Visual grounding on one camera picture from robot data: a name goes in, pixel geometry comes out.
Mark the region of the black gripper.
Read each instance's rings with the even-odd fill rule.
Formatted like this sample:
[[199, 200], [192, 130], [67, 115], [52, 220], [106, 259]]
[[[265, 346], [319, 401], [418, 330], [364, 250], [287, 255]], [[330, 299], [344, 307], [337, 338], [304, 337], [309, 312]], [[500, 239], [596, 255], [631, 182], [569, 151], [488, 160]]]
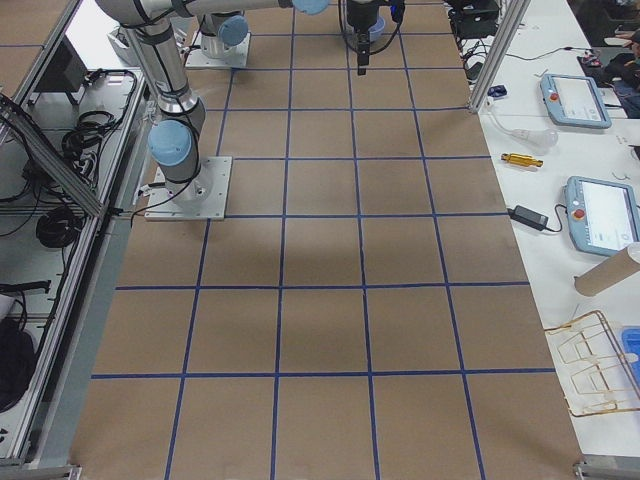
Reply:
[[347, 1], [347, 23], [355, 31], [358, 76], [364, 76], [367, 73], [371, 49], [369, 29], [377, 22], [381, 7], [390, 8], [391, 18], [394, 23], [400, 25], [403, 22], [405, 13], [404, 1]]

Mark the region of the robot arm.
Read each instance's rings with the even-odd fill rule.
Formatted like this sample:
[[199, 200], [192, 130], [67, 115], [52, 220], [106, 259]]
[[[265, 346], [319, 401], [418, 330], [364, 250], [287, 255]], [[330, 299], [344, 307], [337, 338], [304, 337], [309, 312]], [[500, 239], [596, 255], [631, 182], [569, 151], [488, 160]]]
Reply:
[[206, 117], [201, 98], [191, 88], [174, 37], [171, 18], [196, 18], [203, 36], [226, 48], [241, 44], [249, 29], [247, 10], [293, 8], [318, 15], [326, 1], [101, 1], [100, 9], [132, 37], [133, 52], [163, 119], [151, 128], [147, 144], [164, 176], [169, 202], [185, 216], [207, 216], [209, 200], [225, 201], [227, 188], [216, 181], [213, 162], [199, 153]]
[[248, 22], [241, 11], [201, 15], [198, 23], [201, 50], [209, 58], [222, 58], [249, 34]]

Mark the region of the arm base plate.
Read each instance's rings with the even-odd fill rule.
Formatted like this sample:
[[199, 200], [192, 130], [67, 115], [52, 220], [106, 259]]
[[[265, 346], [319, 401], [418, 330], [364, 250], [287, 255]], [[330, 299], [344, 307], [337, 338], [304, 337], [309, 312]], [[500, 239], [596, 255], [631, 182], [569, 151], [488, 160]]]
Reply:
[[223, 220], [231, 169], [230, 156], [203, 157], [199, 175], [174, 200], [171, 195], [181, 189], [177, 184], [151, 190], [151, 207], [144, 211], [145, 218], [150, 221]]
[[194, 36], [195, 44], [185, 51], [187, 69], [242, 69], [246, 67], [251, 34], [235, 46], [224, 44], [218, 37]]

